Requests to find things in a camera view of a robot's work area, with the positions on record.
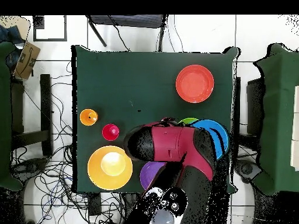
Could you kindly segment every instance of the plate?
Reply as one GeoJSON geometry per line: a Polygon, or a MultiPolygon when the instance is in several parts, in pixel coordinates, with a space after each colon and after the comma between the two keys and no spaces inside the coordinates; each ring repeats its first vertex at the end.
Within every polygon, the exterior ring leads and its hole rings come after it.
{"type": "Polygon", "coordinates": [[[229,137],[226,129],[214,120],[199,120],[194,122],[192,127],[204,128],[212,136],[217,160],[221,159],[229,148],[229,137]]]}
{"type": "Polygon", "coordinates": [[[189,65],[183,68],[176,78],[177,93],[190,103],[203,102],[211,95],[213,88],[212,73],[201,65],[189,65]]]}
{"type": "Polygon", "coordinates": [[[91,155],[87,164],[87,171],[90,180],[99,188],[104,190],[116,190],[123,187],[130,180],[133,172],[132,160],[126,155],[125,151],[116,146],[104,146],[91,155]],[[122,173],[117,176],[106,174],[101,168],[101,161],[105,155],[116,152],[124,158],[126,163],[122,173]]]}
{"type": "Polygon", "coordinates": [[[143,166],[140,172],[140,183],[143,189],[146,190],[150,186],[157,172],[164,165],[166,162],[148,162],[143,166]]]}

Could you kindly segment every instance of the cardboard box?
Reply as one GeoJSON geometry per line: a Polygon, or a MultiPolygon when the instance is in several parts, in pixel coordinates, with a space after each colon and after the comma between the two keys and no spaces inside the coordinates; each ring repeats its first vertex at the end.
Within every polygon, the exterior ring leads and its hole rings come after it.
{"type": "Polygon", "coordinates": [[[23,51],[13,72],[14,76],[20,79],[28,79],[39,53],[40,49],[38,47],[29,42],[25,42],[23,51]]]}

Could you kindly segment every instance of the white tile floor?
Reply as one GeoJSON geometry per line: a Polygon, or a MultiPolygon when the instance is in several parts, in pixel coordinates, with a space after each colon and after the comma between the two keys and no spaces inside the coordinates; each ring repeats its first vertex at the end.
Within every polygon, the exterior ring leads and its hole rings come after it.
{"type": "MultiPolygon", "coordinates": [[[[25,16],[32,24],[32,17],[25,16]]],[[[203,53],[221,53],[225,48],[237,46],[241,49],[241,55],[237,63],[237,75],[241,77],[241,123],[247,123],[246,107],[246,84],[247,81],[260,77],[258,69],[252,62],[263,58],[266,55],[267,46],[270,43],[284,43],[290,49],[299,47],[299,29],[295,26],[296,17],[278,15],[176,15],[176,29],[183,42],[184,51],[200,51],[203,53]]],[[[175,32],[174,16],[169,17],[169,29],[165,29],[163,39],[163,51],[172,53],[172,45],[176,52],[182,51],[179,38],[175,32]]],[[[38,39],[63,38],[63,18],[57,16],[45,16],[45,29],[37,30],[38,39]]],[[[50,74],[52,78],[60,75],[69,75],[66,68],[71,60],[71,45],[82,45],[94,51],[124,51],[124,45],[118,37],[113,26],[98,25],[97,30],[107,43],[107,47],[102,46],[92,29],[87,24],[85,16],[67,16],[67,41],[39,41],[33,42],[33,26],[31,25],[27,40],[41,48],[38,61],[34,66],[34,76],[25,81],[25,89],[34,102],[40,106],[40,74],[50,74]]],[[[153,52],[156,48],[158,29],[146,29],[135,27],[119,27],[120,34],[131,51],[153,52]]],[[[71,83],[71,76],[63,76],[52,79],[52,84],[56,82],[71,83]]],[[[62,119],[72,126],[72,97],[70,85],[55,85],[52,87],[53,95],[57,96],[64,104],[62,119]]],[[[33,105],[31,100],[25,95],[24,126],[25,131],[35,131],[40,129],[40,112],[33,105]]],[[[53,98],[53,101],[61,108],[61,103],[53,98]]],[[[53,122],[60,128],[59,111],[53,105],[53,122]]],[[[246,133],[246,125],[240,125],[242,133],[246,133]]],[[[70,136],[63,136],[64,144],[71,144],[70,136]]],[[[60,139],[54,141],[54,149],[60,147],[60,139]]],[[[28,146],[28,153],[23,155],[24,159],[41,157],[40,144],[28,146]]],[[[62,152],[55,156],[55,160],[62,158],[62,152]]],[[[36,184],[42,190],[46,186],[36,180],[36,184]]],[[[235,174],[234,184],[238,192],[232,195],[230,208],[228,211],[228,224],[251,224],[254,213],[254,197],[252,187],[244,184],[241,178],[235,174]]],[[[44,193],[34,184],[34,179],[28,182],[25,192],[25,214],[27,219],[40,220],[42,215],[41,199],[44,193]]],[[[64,206],[54,207],[50,212],[52,217],[45,220],[43,224],[57,224],[58,219],[65,211],[64,206]]],[[[69,209],[65,213],[59,224],[87,224],[80,216],[77,209],[69,209]]]]}

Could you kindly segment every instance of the chair leg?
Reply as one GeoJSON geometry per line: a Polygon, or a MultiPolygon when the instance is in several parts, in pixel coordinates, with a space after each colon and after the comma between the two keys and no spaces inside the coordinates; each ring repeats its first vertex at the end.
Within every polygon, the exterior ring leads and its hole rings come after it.
{"type": "Polygon", "coordinates": [[[162,40],[163,40],[163,35],[164,35],[164,27],[160,28],[160,39],[159,39],[159,49],[158,51],[162,51],[162,40]]]}
{"type": "Polygon", "coordinates": [[[88,23],[90,25],[90,27],[92,28],[92,30],[95,32],[96,36],[99,38],[99,40],[102,42],[103,46],[106,47],[107,44],[105,43],[105,41],[103,40],[102,36],[99,34],[99,32],[97,31],[95,25],[91,22],[91,20],[88,20],[88,23]]]}

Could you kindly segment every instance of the chair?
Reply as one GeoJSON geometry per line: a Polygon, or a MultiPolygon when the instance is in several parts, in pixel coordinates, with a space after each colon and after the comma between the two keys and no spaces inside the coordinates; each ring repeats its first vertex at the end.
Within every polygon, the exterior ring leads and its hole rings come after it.
{"type": "Polygon", "coordinates": [[[147,27],[152,29],[160,28],[159,49],[162,51],[162,39],[164,35],[165,21],[168,15],[86,15],[88,23],[95,32],[103,46],[107,44],[97,31],[94,24],[127,26],[127,27],[147,27]]]}

